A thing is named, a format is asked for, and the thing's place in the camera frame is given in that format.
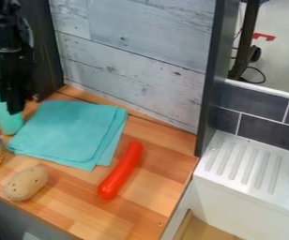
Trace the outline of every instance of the folded towel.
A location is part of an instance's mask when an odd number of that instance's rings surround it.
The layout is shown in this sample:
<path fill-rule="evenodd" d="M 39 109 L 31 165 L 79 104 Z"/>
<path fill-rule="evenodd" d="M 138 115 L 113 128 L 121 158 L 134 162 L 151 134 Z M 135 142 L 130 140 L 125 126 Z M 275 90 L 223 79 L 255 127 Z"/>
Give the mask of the folded towel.
<path fill-rule="evenodd" d="M 125 110 L 112 106 L 46 101 L 7 149 L 91 171 L 111 163 L 126 118 Z"/>

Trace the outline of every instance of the red toy sausage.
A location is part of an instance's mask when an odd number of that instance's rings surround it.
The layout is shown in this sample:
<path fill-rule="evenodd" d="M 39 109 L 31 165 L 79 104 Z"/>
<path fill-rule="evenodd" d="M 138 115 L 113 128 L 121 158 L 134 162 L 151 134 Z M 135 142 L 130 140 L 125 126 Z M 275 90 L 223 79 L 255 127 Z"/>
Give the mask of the red toy sausage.
<path fill-rule="evenodd" d="M 120 161 L 114 170 L 104 179 L 98 187 L 98 195 L 102 199 L 113 199 L 118 190 L 124 185 L 143 153 L 143 146 L 139 142 L 129 143 Z"/>

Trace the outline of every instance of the wood plank wall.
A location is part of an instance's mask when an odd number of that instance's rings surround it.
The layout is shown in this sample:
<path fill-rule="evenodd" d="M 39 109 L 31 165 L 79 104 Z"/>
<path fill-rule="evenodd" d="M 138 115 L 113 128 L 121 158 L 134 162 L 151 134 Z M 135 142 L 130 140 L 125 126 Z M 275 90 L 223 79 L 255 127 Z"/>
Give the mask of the wood plank wall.
<path fill-rule="evenodd" d="M 66 82 L 196 132 L 216 0 L 50 0 Z"/>

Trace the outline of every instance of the black cable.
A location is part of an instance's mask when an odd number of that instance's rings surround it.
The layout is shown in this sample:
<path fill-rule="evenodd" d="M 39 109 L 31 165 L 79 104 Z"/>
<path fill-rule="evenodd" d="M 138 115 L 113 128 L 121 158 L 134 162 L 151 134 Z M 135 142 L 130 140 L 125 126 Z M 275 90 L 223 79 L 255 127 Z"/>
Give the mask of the black cable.
<path fill-rule="evenodd" d="M 260 69 L 258 69 L 258 68 L 256 68 L 256 67 L 250 67 L 250 66 L 247 66 L 247 68 L 254 69 L 254 70 L 258 71 L 258 72 L 263 76 L 263 80 L 260 81 L 260 82 L 252 82 L 252 81 L 248 81 L 247 79 L 244 79 L 244 78 L 240 77 L 240 80 L 241 80 L 242 82 L 245 82 L 245 83 L 253 83 L 253 84 L 261 84 L 261 83 L 264 83 L 264 82 L 267 81 L 267 77 L 266 77 L 265 73 L 262 72 Z"/>

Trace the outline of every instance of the plastic cup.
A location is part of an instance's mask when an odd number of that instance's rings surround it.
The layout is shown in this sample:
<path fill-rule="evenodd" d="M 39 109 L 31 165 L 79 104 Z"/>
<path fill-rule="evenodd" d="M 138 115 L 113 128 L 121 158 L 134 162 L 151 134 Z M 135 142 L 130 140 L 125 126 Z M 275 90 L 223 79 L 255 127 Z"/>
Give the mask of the plastic cup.
<path fill-rule="evenodd" d="M 4 135 L 13 135 L 23 126 L 22 113 L 9 114 L 8 106 L 0 98 L 0 129 Z"/>

